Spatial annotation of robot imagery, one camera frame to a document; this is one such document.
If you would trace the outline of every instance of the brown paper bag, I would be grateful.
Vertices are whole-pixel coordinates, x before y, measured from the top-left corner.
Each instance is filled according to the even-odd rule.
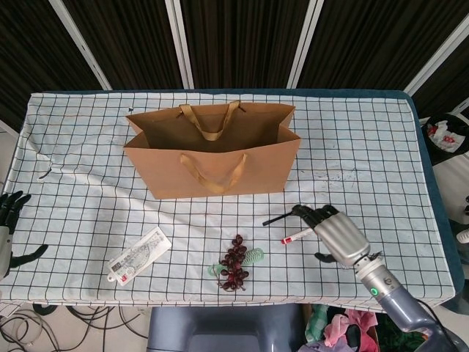
[[[281,192],[300,146],[287,126],[294,106],[188,106],[128,116],[124,146],[160,199]]]

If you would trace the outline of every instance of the fabric pile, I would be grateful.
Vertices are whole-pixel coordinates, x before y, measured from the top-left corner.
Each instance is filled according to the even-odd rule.
[[[373,312],[313,304],[305,332],[308,343],[298,352],[378,352],[377,341],[368,334],[377,324]]]

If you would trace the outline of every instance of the dark window blind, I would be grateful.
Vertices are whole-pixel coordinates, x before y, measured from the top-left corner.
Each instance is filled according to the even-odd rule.
[[[64,0],[113,89],[182,88],[163,0]]]
[[[467,0],[325,0],[298,86],[404,89],[468,13]]]
[[[0,33],[0,118],[16,131],[33,92],[101,89],[49,1],[2,1]]]
[[[307,0],[182,0],[196,88],[285,88]]]
[[[412,96],[420,118],[452,111],[469,96],[467,37]]]

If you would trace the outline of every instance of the grid tablecloth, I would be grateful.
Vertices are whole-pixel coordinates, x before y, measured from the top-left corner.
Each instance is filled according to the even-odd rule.
[[[302,138],[284,193],[157,200],[122,146],[125,116],[231,100],[296,106]],[[363,230],[372,251],[417,298],[454,296],[429,200],[416,125],[406,99],[199,92],[33,94],[5,191],[32,194],[13,237],[15,255],[49,244],[39,260],[0,282],[3,300],[52,304],[271,304],[322,302],[379,309],[353,270],[320,263],[313,235],[280,240],[305,226],[262,222],[298,203],[327,203]],[[108,282],[106,263],[159,226],[172,249],[131,283]],[[240,233],[265,259],[248,268],[245,291],[220,290],[207,267]]]

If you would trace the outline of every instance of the blue table edge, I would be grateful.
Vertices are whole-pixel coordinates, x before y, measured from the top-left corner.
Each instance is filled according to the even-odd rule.
[[[449,226],[448,216],[446,215],[440,191],[438,190],[435,174],[433,173],[432,163],[425,145],[424,137],[421,131],[416,106],[412,98],[400,90],[374,90],[374,89],[154,89],[154,90],[87,90],[87,91],[45,91],[43,93],[51,94],[108,94],[108,93],[206,93],[206,94],[262,94],[262,95],[297,95],[300,97],[318,97],[318,98],[388,98],[404,99],[409,103],[414,116],[417,131],[418,148],[420,150],[426,187],[430,195],[430,201],[435,214],[438,230],[440,232],[441,244],[445,252],[446,262],[453,281],[455,294],[460,293],[464,287],[465,275],[462,270],[462,264],[459,259],[457,247],[454,242],[454,236]]]

